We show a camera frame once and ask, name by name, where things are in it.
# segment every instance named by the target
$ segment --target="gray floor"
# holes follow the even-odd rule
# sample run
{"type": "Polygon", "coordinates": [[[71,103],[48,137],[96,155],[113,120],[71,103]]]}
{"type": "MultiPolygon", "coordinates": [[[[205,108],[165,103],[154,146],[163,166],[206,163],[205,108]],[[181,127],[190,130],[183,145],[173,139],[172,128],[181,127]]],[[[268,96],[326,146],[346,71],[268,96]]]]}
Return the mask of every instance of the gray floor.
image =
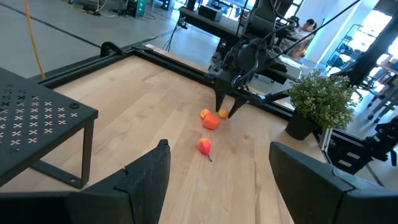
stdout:
{"type": "MultiPolygon", "coordinates": [[[[19,11],[24,11],[23,1],[0,0],[0,2],[19,11]]],[[[147,12],[155,16],[156,20],[141,21],[131,17],[108,19],[84,14],[61,0],[30,1],[31,16],[95,45],[112,41],[120,46],[125,46],[174,29],[178,19],[177,11],[166,12],[155,4],[154,7],[147,5],[147,12]]],[[[0,51],[3,53],[0,56],[0,67],[23,77],[38,75],[39,69],[30,43],[25,16],[0,6],[0,26],[2,27],[0,51]]],[[[40,59],[46,72],[98,55],[100,52],[95,46],[37,21],[33,21],[33,28],[40,59]]],[[[148,43],[162,48],[169,37],[170,34],[148,43]]],[[[188,30],[179,29],[174,34],[170,51],[181,58],[208,67],[218,40],[219,38],[196,27],[189,27],[188,30]]],[[[261,80],[254,80],[252,85],[266,93],[281,91],[289,87],[288,83],[280,85],[261,80]]],[[[348,132],[360,138],[372,134],[374,125],[365,121],[366,116],[367,111],[363,112],[362,110],[361,112],[358,109],[356,122],[349,126],[348,132]]],[[[372,161],[369,166],[388,189],[398,189],[398,168],[392,167],[389,161],[372,161]]],[[[359,171],[357,176],[376,183],[366,168],[359,171]]]]}

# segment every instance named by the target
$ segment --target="toy fruit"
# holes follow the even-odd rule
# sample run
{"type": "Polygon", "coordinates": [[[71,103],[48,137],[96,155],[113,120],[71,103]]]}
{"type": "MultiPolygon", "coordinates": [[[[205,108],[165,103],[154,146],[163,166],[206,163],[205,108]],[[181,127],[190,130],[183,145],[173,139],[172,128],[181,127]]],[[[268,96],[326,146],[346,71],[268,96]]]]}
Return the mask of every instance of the toy fruit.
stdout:
{"type": "Polygon", "coordinates": [[[218,117],[212,113],[207,113],[205,118],[203,118],[203,126],[211,130],[216,129],[219,123],[218,117]]]}
{"type": "Polygon", "coordinates": [[[227,118],[228,118],[228,110],[226,110],[226,109],[221,109],[221,110],[218,112],[218,115],[220,116],[220,118],[227,119],[227,118]]]}
{"type": "Polygon", "coordinates": [[[199,151],[202,154],[206,155],[209,158],[210,162],[213,162],[210,159],[210,152],[211,152],[211,141],[210,141],[210,139],[203,138],[203,139],[199,140],[198,141],[198,149],[199,149],[199,151]]]}
{"type": "Polygon", "coordinates": [[[206,116],[208,113],[211,113],[211,111],[210,111],[209,109],[204,109],[203,111],[201,111],[201,112],[200,112],[201,118],[202,118],[202,119],[205,118],[205,116],[206,116]]]}

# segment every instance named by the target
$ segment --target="person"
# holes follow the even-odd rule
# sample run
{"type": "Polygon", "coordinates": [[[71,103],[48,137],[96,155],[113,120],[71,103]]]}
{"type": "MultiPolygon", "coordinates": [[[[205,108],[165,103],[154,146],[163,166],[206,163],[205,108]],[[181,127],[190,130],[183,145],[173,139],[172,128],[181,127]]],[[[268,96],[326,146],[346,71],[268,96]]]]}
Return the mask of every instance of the person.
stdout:
{"type": "MultiPolygon", "coordinates": [[[[317,28],[317,23],[313,19],[309,19],[306,21],[306,23],[302,27],[295,28],[290,33],[290,35],[297,40],[301,40],[302,38],[309,35],[316,28],[317,28]]],[[[305,50],[310,45],[314,36],[315,35],[312,34],[309,37],[307,37],[305,40],[302,40],[301,43],[297,44],[292,50],[290,50],[287,53],[287,55],[289,55],[293,58],[303,57],[305,55],[305,50]]],[[[286,50],[290,46],[294,45],[294,43],[295,43],[295,41],[283,39],[280,47],[282,50],[286,50]]]]}

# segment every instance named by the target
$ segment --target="black plant pot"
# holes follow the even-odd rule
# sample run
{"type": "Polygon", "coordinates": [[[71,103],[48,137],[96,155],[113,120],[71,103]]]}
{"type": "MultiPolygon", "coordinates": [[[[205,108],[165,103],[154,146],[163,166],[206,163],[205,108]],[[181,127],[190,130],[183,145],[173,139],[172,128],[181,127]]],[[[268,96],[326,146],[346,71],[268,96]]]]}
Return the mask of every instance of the black plant pot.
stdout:
{"type": "Polygon", "coordinates": [[[294,110],[293,116],[286,126],[286,132],[291,137],[297,140],[304,140],[308,135],[313,133],[319,125],[313,121],[309,121],[299,115],[299,113],[294,110]]]}

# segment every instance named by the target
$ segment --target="green plant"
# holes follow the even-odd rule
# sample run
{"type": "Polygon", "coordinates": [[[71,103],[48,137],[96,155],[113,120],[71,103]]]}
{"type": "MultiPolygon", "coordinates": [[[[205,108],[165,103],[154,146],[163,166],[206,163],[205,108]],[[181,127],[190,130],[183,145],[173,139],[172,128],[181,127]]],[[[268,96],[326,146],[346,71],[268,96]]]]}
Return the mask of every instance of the green plant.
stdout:
{"type": "Polygon", "coordinates": [[[345,130],[353,120],[354,88],[348,87],[348,77],[327,77],[320,70],[304,75],[287,90],[293,106],[304,118],[323,128],[345,130]]]}

